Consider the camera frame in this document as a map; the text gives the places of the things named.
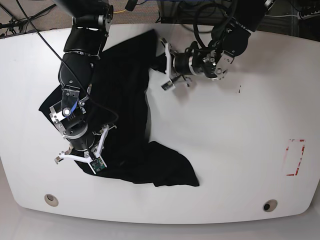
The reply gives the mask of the black T-shirt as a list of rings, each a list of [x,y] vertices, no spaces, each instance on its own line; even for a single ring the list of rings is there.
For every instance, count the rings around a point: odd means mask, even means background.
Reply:
[[[87,127],[88,136],[72,142],[72,153],[83,155],[110,125],[97,177],[134,184],[198,187],[196,173],[186,157],[156,141],[149,141],[149,105],[146,91],[149,70],[156,60],[158,36],[149,30],[105,50],[92,76],[92,95],[97,104],[85,105],[85,114],[68,118],[72,130]]]

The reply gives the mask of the white power strip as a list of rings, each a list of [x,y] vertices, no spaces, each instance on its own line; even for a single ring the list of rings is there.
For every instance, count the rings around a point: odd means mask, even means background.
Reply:
[[[307,20],[314,17],[320,16],[320,6],[311,5],[303,7],[297,14],[299,20]]]

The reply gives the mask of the red tape rectangle marking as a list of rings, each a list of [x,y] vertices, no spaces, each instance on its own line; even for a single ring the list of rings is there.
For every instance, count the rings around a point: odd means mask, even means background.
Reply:
[[[283,171],[286,176],[297,176],[304,155],[306,140],[290,139],[285,150]]]

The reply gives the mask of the black tripod stand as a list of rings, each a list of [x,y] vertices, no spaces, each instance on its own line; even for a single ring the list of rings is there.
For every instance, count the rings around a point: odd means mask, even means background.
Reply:
[[[57,8],[52,0],[19,0],[28,18],[34,22]],[[29,22],[15,0],[0,1],[0,38],[26,34]]]

